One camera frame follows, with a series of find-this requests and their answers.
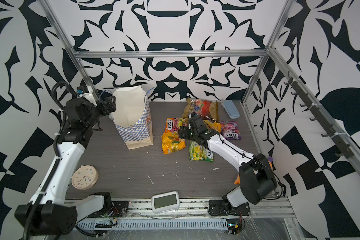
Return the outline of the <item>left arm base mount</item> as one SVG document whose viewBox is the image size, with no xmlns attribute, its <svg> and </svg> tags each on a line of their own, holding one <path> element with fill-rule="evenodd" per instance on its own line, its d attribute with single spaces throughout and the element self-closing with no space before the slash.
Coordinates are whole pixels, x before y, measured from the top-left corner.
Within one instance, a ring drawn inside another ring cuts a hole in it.
<svg viewBox="0 0 360 240">
<path fill-rule="evenodd" d="M 89 218 L 100 218 L 105 214 L 113 218 L 118 218 L 122 215 L 123 212 L 125 213 L 128 212 L 129 203 L 130 203 L 129 201 L 121 201 L 121 200 L 113 201 L 110 193 L 106 193 L 106 192 L 98 192 L 92 194 L 92 196 L 97 196 L 97 195 L 104 197 L 103 208 L 97 212 L 90 214 L 88 216 Z"/>
</svg>

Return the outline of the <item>black wall hook rail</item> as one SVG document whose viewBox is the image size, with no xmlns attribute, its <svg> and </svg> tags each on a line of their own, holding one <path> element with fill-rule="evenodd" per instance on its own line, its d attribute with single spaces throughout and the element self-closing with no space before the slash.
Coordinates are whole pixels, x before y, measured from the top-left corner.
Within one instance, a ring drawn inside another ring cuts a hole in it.
<svg viewBox="0 0 360 240">
<path fill-rule="evenodd" d="M 347 159 L 353 157 L 355 154 L 351 149 L 350 141 L 346 139 L 346 133 L 335 126 L 335 120 L 330 116 L 325 107 L 319 103 L 319 100 L 311 93 L 301 79 L 295 79 L 288 72 L 288 81 L 285 83 L 290 85 L 294 92 L 292 95 L 299 96 L 303 101 L 300 105 L 302 108 L 306 108 L 313 115 L 310 121 L 317 121 L 323 130 L 324 134 L 321 134 L 323 138 L 330 138 L 339 149 L 335 153 L 337 157 L 345 157 Z"/>
</svg>

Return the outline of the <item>light blue case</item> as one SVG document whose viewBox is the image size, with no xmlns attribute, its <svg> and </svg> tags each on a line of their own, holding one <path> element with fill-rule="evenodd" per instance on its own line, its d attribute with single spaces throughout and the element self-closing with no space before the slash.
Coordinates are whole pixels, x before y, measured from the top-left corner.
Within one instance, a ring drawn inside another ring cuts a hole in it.
<svg viewBox="0 0 360 240">
<path fill-rule="evenodd" d="M 234 120 L 240 117 L 240 112 L 232 100 L 222 101 L 222 106 L 230 119 Z"/>
</svg>

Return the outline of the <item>checkered paper bag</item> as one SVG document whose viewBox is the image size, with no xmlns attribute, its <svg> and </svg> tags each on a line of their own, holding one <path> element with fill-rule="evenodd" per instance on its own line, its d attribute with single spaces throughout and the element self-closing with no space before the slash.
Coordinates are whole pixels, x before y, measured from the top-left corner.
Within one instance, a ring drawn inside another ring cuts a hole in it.
<svg viewBox="0 0 360 240">
<path fill-rule="evenodd" d="M 113 122 L 129 150 L 153 145 L 153 126 L 148 93 L 142 87 L 119 88 Z"/>
</svg>

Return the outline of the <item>yellow snack bag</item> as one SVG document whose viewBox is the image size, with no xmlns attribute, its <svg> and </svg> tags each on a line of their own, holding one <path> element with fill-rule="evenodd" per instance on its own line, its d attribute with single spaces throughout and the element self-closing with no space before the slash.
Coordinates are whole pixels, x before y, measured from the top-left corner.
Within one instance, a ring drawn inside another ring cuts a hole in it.
<svg viewBox="0 0 360 240">
<path fill-rule="evenodd" d="M 216 130 L 218 133 L 221 132 L 222 125 L 220 123 L 212 121 L 212 120 L 204 120 L 204 123 L 206 124 L 208 129 Z"/>
</svg>

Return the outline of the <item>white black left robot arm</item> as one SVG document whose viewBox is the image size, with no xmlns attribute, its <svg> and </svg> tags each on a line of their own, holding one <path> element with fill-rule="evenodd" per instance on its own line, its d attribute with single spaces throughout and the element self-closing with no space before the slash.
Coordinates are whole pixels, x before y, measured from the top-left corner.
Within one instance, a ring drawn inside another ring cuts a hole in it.
<svg viewBox="0 0 360 240">
<path fill-rule="evenodd" d="M 64 106 L 61 128 L 53 143 L 55 157 L 38 190 L 27 205 L 19 205 L 15 218 L 24 227 L 23 239 L 33 236 L 69 234 L 78 222 L 93 214 L 103 214 L 112 201 L 108 193 L 98 193 L 66 205 L 72 176 L 90 138 L 93 126 L 116 110 L 116 98 L 91 103 L 85 97 L 69 100 Z"/>
</svg>

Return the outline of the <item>orange Fox's fruits candy bag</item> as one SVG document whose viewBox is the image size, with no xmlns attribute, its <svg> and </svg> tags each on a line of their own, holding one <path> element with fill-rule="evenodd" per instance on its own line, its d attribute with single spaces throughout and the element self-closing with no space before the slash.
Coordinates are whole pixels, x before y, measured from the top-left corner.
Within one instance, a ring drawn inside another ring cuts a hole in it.
<svg viewBox="0 0 360 240">
<path fill-rule="evenodd" d="M 188 118 L 167 118 L 165 133 L 177 133 L 180 127 L 187 125 Z"/>
</svg>

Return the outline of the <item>white digital timer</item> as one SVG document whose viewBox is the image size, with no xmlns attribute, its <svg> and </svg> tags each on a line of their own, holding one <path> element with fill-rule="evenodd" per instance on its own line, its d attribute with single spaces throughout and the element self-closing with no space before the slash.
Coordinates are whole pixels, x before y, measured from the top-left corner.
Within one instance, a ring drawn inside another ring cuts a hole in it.
<svg viewBox="0 0 360 240">
<path fill-rule="evenodd" d="M 155 195 L 151 198 L 154 214 L 177 210 L 180 207 L 180 198 L 177 191 Z"/>
</svg>

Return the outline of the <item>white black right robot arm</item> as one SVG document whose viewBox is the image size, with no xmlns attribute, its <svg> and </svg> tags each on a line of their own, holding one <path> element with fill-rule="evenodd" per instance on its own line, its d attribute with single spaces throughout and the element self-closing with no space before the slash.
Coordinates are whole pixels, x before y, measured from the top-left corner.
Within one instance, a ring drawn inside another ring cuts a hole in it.
<svg viewBox="0 0 360 240">
<path fill-rule="evenodd" d="M 218 154 L 238 171 L 240 186 L 223 197 L 228 206 L 238 208 L 247 203 L 256 205 L 279 186 L 266 156 L 254 155 L 235 146 L 218 131 L 208 129 L 197 114 L 192 113 L 188 126 L 181 126 L 178 133 L 181 139 L 194 141 Z"/>
</svg>

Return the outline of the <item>green Fox's candy bag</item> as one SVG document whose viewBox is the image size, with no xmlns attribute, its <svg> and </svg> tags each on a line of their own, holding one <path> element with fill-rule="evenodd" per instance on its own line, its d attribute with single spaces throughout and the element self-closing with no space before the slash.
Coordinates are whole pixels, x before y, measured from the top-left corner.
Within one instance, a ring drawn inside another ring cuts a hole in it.
<svg viewBox="0 0 360 240">
<path fill-rule="evenodd" d="M 211 150 L 200 146 L 198 143 L 191 141 L 189 146 L 190 161 L 207 161 L 214 162 L 214 156 Z"/>
</svg>

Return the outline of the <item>yellow mango candy bag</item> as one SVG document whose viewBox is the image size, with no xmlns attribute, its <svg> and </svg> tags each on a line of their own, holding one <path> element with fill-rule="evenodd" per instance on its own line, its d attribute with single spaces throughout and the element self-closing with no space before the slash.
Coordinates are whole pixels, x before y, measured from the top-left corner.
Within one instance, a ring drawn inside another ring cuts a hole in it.
<svg viewBox="0 0 360 240">
<path fill-rule="evenodd" d="M 185 140 L 179 137 L 178 132 L 163 133 L 161 139 L 164 155 L 178 152 L 186 147 Z"/>
</svg>

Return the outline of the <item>orange shark plush toy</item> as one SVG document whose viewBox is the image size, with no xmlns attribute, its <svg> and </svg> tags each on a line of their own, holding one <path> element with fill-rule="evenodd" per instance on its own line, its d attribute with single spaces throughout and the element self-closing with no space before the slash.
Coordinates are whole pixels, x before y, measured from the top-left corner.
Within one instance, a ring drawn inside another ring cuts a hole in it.
<svg viewBox="0 0 360 240">
<path fill-rule="evenodd" d="M 274 169 L 274 166 L 273 166 L 273 157 L 268 157 L 268 162 L 269 162 L 269 165 L 271 167 L 271 169 L 273 170 Z M 237 179 L 235 180 L 234 184 L 235 185 L 240 185 L 240 176 L 238 175 Z"/>
</svg>

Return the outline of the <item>gold fruit gummy bag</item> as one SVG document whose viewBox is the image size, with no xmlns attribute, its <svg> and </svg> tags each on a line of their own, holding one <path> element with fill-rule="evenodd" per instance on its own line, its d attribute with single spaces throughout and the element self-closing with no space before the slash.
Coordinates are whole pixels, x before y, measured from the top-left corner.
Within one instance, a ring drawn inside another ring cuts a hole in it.
<svg viewBox="0 0 360 240">
<path fill-rule="evenodd" d="M 218 102 L 211 102 L 201 99 L 186 99 L 187 105 L 183 111 L 183 118 L 188 118 L 192 113 L 196 113 L 203 120 L 219 121 Z"/>
</svg>

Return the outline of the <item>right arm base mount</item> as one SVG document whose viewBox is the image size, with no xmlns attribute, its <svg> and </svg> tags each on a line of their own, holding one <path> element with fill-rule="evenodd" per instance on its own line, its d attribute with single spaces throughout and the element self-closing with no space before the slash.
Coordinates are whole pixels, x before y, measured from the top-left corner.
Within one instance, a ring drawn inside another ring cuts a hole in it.
<svg viewBox="0 0 360 240">
<path fill-rule="evenodd" d="M 249 216 L 250 211 L 249 203 L 244 203 L 239 207 L 233 207 L 229 203 L 226 195 L 224 195 L 221 200 L 209 200 L 208 214 L 212 217 Z"/>
</svg>

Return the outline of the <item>aluminium cage frame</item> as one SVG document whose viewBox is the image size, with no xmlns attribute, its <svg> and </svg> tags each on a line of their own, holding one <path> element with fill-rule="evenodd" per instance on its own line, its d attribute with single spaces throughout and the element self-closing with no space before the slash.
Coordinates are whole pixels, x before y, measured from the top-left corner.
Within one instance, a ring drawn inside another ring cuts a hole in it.
<svg viewBox="0 0 360 240">
<path fill-rule="evenodd" d="M 96 88 L 141 85 L 151 100 L 240 100 L 273 157 L 304 236 L 360 239 L 360 1 L 43 1 Z M 301 79 L 354 156 L 303 101 Z"/>
</svg>

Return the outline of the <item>purple candy bag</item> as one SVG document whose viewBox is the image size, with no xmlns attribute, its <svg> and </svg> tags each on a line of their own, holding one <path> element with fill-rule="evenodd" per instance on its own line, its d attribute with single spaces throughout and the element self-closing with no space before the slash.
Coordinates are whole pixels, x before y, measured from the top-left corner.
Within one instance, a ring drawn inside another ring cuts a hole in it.
<svg viewBox="0 0 360 240">
<path fill-rule="evenodd" d="M 237 122 L 220 121 L 221 135 L 227 140 L 241 140 L 241 134 Z"/>
</svg>

